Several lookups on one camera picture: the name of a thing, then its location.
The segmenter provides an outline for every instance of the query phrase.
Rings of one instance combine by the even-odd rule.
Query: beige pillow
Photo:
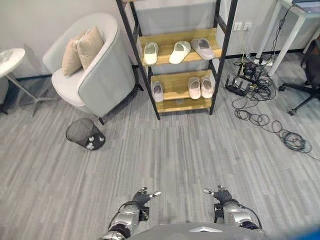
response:
[[[103,45],[104,40],[102,39],[97,26],[94,26],[78,41],[78,54],[84,70],[89,67]]]
[[[85,35],[85,33],[86,32],[83,31],[76,37],[71,38],[65,47],[65,51],[62,59],[62,73],[64,76],[71,75],[75,71],[77,71],[79,68],[82,67],[82,64],[78,55],[77,42],[79,39],[82,38],[82,36]]]

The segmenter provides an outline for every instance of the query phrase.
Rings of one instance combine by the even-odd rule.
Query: white slipper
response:
[[[160,81],[151,84],[152,96],[155,102],[162,102],[164,100],[164,88]]]
[[[201,83],[201,95],[205,99],[209,99],[214,94],[214,83],[209,76],[203,76],[200,79]]]
[[[144,47],[144,62],[147,65],[154,65],[158,59],[158,44],[155,42],[148,42]]]
[[[209,41],[205,38],[196,38],[191,41],[192,48],[197,54],[204,60],[210,60],[215,57],[214,52],[209,44]]]
[[[198,99],[201,97],[200,81],[196,76],[190,77],[188,80],[189,95],[192,99]]]
[[[174,45],[173,52],[170,55],[169,63],[179,64],[190,53],[191,46],[187,41],[178,41]]]

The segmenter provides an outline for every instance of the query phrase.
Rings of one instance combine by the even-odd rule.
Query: white wall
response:
[[[231,0],[221,1],[221,15],[226,17]],[[271,18],[277,0],[239,0],[235,22],[252,22],[252,30],[232,32],[228,55],[241,54],[242,40],[251,43],[250,52],[259,49],[263,34]],[[137,0],[135,3],[142,33],[144,35],[187,31],[210,28],[213,25],[215,0]],[[126,8],[132,21],[129,6]],[[131,59],[133,51],[122,23],[115,0],[1,0],[0,8],[0,50],[8,48],[25,48],[26,58],[14,74],[16,77],[29,77],[47,74],[42,63],[42,56],[51,44],[76,20],[91,13],[112,14],[120,25],[122,36]],[[297,16],[291,12],[280,33],[277,50],[284,44],[293,28]],[[319,19],[309,19],[302,26],[291,49],[302,49],[319,25]],[[265,50],[272,47],[276,28],[266,45]],[[219,43],[223,34],[219,31]],[[183,72],[206,68],[204,61],[184,63],[179,66],[161,66],[153,71]]]
[[[129,5],[125,9],[131,20]],[[47,49],[70,25],[93,13],[108,13],[116,18],[128,54],[133,59],[115,0],[1,0],[0,51],[9,48],[26,50],[26,57],[13,74],[17,78],[48,74],[42,63]]]
[[[260,43],[263,39],[265,31],[268,27],[269,21],[275,9],[277,0],[239,0],[236,9],[236,14],[234,22],[251,22],[251,31],[233,31],[231,33],[231,38],[229,42],[228,55],[241,54],[242,39],[244,39],[244,44],[248,46],[250,53],[256,53],[260,47]],[[270,51],[272,49],[273,40],[276,37],[276,30],[279,26],[279,21],[282,19],[287,11],[287,8],[282,7],[278,15],[278,20],[274,26],[273,32],[269,37],[269,40],[265,46],[264,51]],[[283,28],[279,34],[276,49],[281,50],[288,35],[293,29],[298,15],[289,11]],[[320,25],[319,18],[307,19],[295,40],[293,41],[290,49],[303,49],[309,42],[310,38],[313,36],[315,31]]]
[[[137,1],[135,6],[139,17],[142,33],[153,35],[161,33],[172,33],[188,31],[192,29],[211,28],[213,26],[215,0],[142,0]],[[227,22],[231,0],[222,0],[220,15]],[[250,53],[255,53],[260,47],[260,42],[267,29],[269,20],[277,0],[239,0],[234,22],[251,22],[251,31],[232,32],[228,46],[227,55],[242,54],[244,44]],[[286,12],[283,7],[279,13],[280,20]],[[285,24],[279,35],[276,50],[280,50],[287,36],[294,27],[298,16],[288,13]],[[300,32],[292,43],[290,49],[303,49],[319,26],[319,19],[307,19]],[[265,51],[272,49],[275,38],[275,26]],[[222,46],[224,34],[218,27],[218,43]],[[206,68],[203,61],[182,63],[179,65],[162,65],[153,67],[153,73],[170,73],[199,70]]]

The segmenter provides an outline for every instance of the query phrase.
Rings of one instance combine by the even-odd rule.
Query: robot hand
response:
[[[222,185],[218,185],[218,191],[215,191],[214,193],[206,188],[203,189],[203,192],[209,195],[213,195],[213,197],[217,199],[221,205],[224,205],[227,202],[238,202],[237,200],[232,198],[231,193]]]
[[[124,240],[132,236],[139,222],[149,218],[149,207],[145,204],[160,194],[160,191],[148,194],[147,187],[141,188],[131,201],[120,206],[110,222],[108,232],[99,240]]]
[[[139,207],[144,207],[147,202],[149,202],[151,199],[154,199],[158,196],[160,196],[161,192],[156,191],[151,194],[147,194],[147,187],[142,187],[134,196],[132,199],[132,202],[136,202],[136,204]]]
[[[219,201],[219,203],[214,204],[214,223],[217,222],[218,218],[223,218],[224,223],[228,225],[235,225],[251,230],[262,229],[262,224],[257,214],[252,209],[233,199],[232,195],[225,187],[218,185],[218,191],[215,192],[204,188],[203,192],[213,195],[213,197]],[[252,220],[247,212],[243,211],[243,209],[248,209],[257,217],[258,225]]]

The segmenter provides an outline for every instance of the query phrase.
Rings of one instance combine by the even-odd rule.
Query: metal shelving unit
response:
[[[166,112],[176,112],[176,111],[186,111],[186,110],[194,110],[194,109],[210,109],[209,114],[212,115],[216,98],[218,94],[218,89],[220,85],[221,75],[225,64],[225,59],[227,55],[230,35],[234,23],[234,18],[236,14],[238,0],[231,0],[229,15],[227,24],[224,22],[222,17],[220,16],[220,4],[221,0],[216,0],[215,3],[215,12],[214,12],[214,22],[213,28],[210,29],[195,29],[193,31],[186,32],[176,32],[176,33],[165,33],[151,36],[143,36],[140,28],[137,12],[135,9],[135,0],[116,0],[117,6],[119,8],[126,33],[128,35],[131,47],[134,52],[134,56],[137,61],[137,65],[133,66],[134,73],[136,75],[136,85],[139,85],[137,70],[139,69],[142,74],[143,81],[145,83],[147,92],[149,94],[154,112],[158,120],[160,120],[159,113]],[[135,21],[134,30],[131,30],[128,17],[125,12],[125,7],[127,4],[130,4],[130,8],[133,14],[133,18]],[[216,40],[217,36],[217,27],[221,27],[224,32],[224,40],[222,48],[219,48],[219,45]],[[155,65],[168,64],[169,57],[174,49],[174,44],[178,41],[188,41],[191,42],[194,38],[206,38],[208,39],[211,48],[214,52],[215,58],[219,59],[219,67],[218,71],[216,71],[213,60],[209,60],[209,69],[203,71],[192,71],[192,72],[183,72],[183,73],[174,73],[174,74],[161,74],[161,75],[153,75],[152,66],[145,65],[143,61],[143,53],[142,60],[139,56],[139,52],[137,49],[137,39],[140,38],[142,51],[145,47],[145,44],[148,42],[156,42],[159,46],[158,51],[158,59]],[[184,62],[198,61],[202,60],[202,58],[194,51],[186,56],[183,60]],[[199,98],[199,99],[191,99],[188,94],[188,79],[189,77],[198,78],[202,76],[213,76],[215,79],[214,93],[211,99]],[[151,91],[151,83],[153,81],[161,81],[163,85],[164,92],[164,101],[163,102],[155,102],[152,97]]]

